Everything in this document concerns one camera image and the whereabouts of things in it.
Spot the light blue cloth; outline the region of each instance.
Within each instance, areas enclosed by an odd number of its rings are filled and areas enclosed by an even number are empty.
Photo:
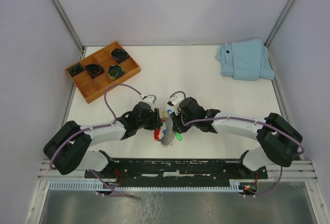
[[[221,64],[223,76],[245,81],[256,81],[259,77],[274,78],[268,50],[261,39],[223,44],[218,49],[216,60]]]

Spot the purple cable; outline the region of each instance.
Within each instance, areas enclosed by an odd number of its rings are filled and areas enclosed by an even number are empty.
[[[181,115],[181,122],[184,126],[188,126],[194,122],[206,122],[206,121],[215,121],[215,120],[223,120],[223,119],[232,119],[232,120],[238,120],[238,121],[243,121],[243,122],[249,122],[249,123],[255,123],[255,120],[252,119],[247,119],[247,118],[241,118],[241,117],[213,117],[213,118],[205,118],[205,119],[195,119],[195,120],[191,120],[187,123],[184,122],[183,120],[183,116]],[[303,145],[301,145],[301,143],[299,143],[296,139],[294,139],[293,137],[289,136],[288,134],[284,133],[282,130],[279,130],[275,127],[273,127],[272,125],[269,125],[267,123],[264,122],[256,122],[257,124],[263,125],[265,127],[268,127],[270,129],[272,129],[273,131],[278,132],[279,134],[285,136],[286,138],[290,139],[291,141],[293,141],[295,144],[297,144],[300,148],[301,151],[297,154],[297,155],[301,155],[305,152],[305,148]]]
[[[90,128],[87,128],[87,129],[82,129],[82,130],[79,130],[78,132],[74,133],[73,135],[71,135],[68,139],[65,140],[65,142],[63,142],[60,147],[56,150],[56,152],[54,153],[53,157],[51,158],[51,161],[49,163],[49,168],[51,170],[55,170],[56,167],[53,166],[53,163],[54,163],[54,160],[56,158],[56,156],[58,155],[58,153],[62,150],[62,148],[71,140],[73,139],[74,137],[76,137],[77,135],[87,131],[87,130],[90,130]]]
[[[107,93],[108,93],[108,91],[109,91],[111,88],[116,87],[116,86],[126,86],[126,87],[128,87],[128,88],[130,88],[130,89],[136,91],[136,92],[138,93],[138,95],[141,95],[141,94],[142,94],[142,93],[140,93],[137,89],[135,89],[133,86],[129,86],[129,85],[127,85],[127,84],[114,84],[114,85],[112,85],[112,86],[109,86],[109,87],[105,90],[105,92],[104,92],[104,102],[105,102],[106,106],[108,107],[108,109],[109,109],[109,110],[111,111],[111,113],[113,114],[114,120],[113,120],[113,123],[112,123],[112,124],[115,124],[115,123],[117,122],[117,117],[116,117],[114,111],[112,110],[112,108],[110,107],[110,105],[108,104],[108,101],[107,101]]]
[[[175,93],[172,93],[170,95],[170,98],[173,97],[174,95],[176,95],[177,93],[182,93],[184,95],[184,98],[186,98],[186,94],[183,91],[176,91]]]
[[[71,135],[71,136],[70,136],[68,139],[66,139],[66,140],[65,140],[65,141],[59,146],[59,148],[55,151],[55,153],[54,153],[54,155],[53,155],[53,157],[51,158],[51,161],[50,161],[50,163],[49,163],[49,165],[50,165],[49,168],[50,168],[51,170],[55,170],[55,169],[56,169],[56,167],[53,166],[54,160],[55,160],[56,156],[58,155],[58,153],[62,150],[62,148],[63,148],[63,147],[64,147],[64,146],[65,146],[65,145],[66,145],[71,139],[73,139],[74,137],[76,137],[77,135],[79,135],[79,134],[81,134],[81,133],[83,133],[83,132],[85,132],[85,131],[89,131],[89,130],[91,130],[91,129],[100,129],[100,128],[103,128],[103,127],[110,127],[110,126],[112,126],[112,125],[114,125],[114,124],[116,123],[116,121],[117,121],[117,117],[116,117],[114,111],[113,111],[113,110],[111,109],[111,107],[109,106],[109,104],[108,104],[108,102],[107,102],[107,99],[106,99],[106,95],[107,95],[108,91],[109,91],[112,87],[115,87],[115,86],[126,86],[126,87],[128,87],[128,88],[134,90],[135,92],[137,92],[139,95],[141,95],[141,93],[140,93],[137,89],[135,89],[135,88],[132,87],[132,86],[126,85],[126,84],[114,84],[114,85],[110,86],[108,89],[106,89],[106,91],[105,91],[105,93],[104,93],[104,101],[105,101],[105,104],[107,105],[107,107],[109,108],[109,110],[111,111],[111,113],[113,114],[113,116],[114,116],[114,121],[113,121],[112,123],[108,123],[108,124],[101,124],[101,125],[91,126],[91,127],[86,128],[86,129],[79,130],[78,132],[76,132],[76,133],[74,133],[73,135]]]
[[[127,198],[135,198],[135,196],[133,196],[133,195],[123,194],[123,193],[121,193],[121,192],[119,192],[119,191],[114,190],[113,187],[111,187],[111,186],[108,185],[106,182],[104,182],[103,179],[101,179],[101,177],[96,173],[96,171],[94,171],[94,170],[89,170],[89,171],[90,171],[92,174],[94,174],[94,176],[95,176],[98,180],[100,180],[101,183],[103,183],[103,185],[104,185],[107,189],[111,190],[112,192],[117,193],[117,195],[110,194],[110,195],[108,195],[109,197],[127,197]]]
[[[249,123],[254,123],[255,120],[252,120],[252,119],[247,119],[247,118],[241,118],[241,117],[214,117],[214,118],[205,118],[205,119],[195,119],[195,120],[192,120],[192,121],[189,121],[187,123],[184,122],[183,120],[183,116],[181,115],[181,122],[184,126],[188,126],[194,122],[205,122],[205,121],[215,121],[215,120],[223,120],[223,119],[232,119],[232,120],[238,120],[238,121],[244,121],[244,122],[249,122]],[[279,134],[285,136],[286,138],[292,140],[295,144],[297,144],[300,148],[301,148],[301,151],[298,153],[298,155],[300,154],[303,154],[305,152],[305,148],[303,145],[301,145],[301,143],[299,143],[297,140],[295,140],[293,137],[289,136],[288,134],[284,133],[283,131],[267,124],[267,123],[264,123],[264,122],[259,122],[257,121],[256,122],[257,124],[260,124],[260,125],[263,125],[265,127],[268,127],[276,132],[278,132]],[[282,174],[283,174],[283,167],[281,166],[280,167],[280,173],[279,173],[279,177],[278,177],[278,180],[276,181],[276,183],[273,185],[273,187],[271,187],[270,189],[260,193],[260,194],[257,194],[257,195],[254,195],[254,196],[247,196],[247,197],[256,197],[256,196],[262,196],[262,195],[265,195],[265,194],[268,194],[270,192],[272,192],[273,190],[275,190],[278,185],[279,185],[279,182],[281,181],[281,178],[282,178]]]
[[[268,189],[268,190],[266,190],[266,191],[264,191],[264,192],[262,192],[262,193],[260,193],[260,194],[256,194],[256,195],[254,195],[254,196],[251,196],[251,195],[245,195],[246,197],[260,197],[260,196],[263,196],[263,195],[266,195],[266,194],[268,194],[268,193],[270,193],[270,192],[272,192],[272,191],[274,191],[278,186],[279,186],[279,182],[281,181],[281,178],[282,178],[282,174],[283,174],[283,166],[281,166],[280,167],[280,172],[279,172],[279,176],[278,176],[278,179],[277,179],[277,181],[276,181],[276,183],[270,188],[270,189]]]

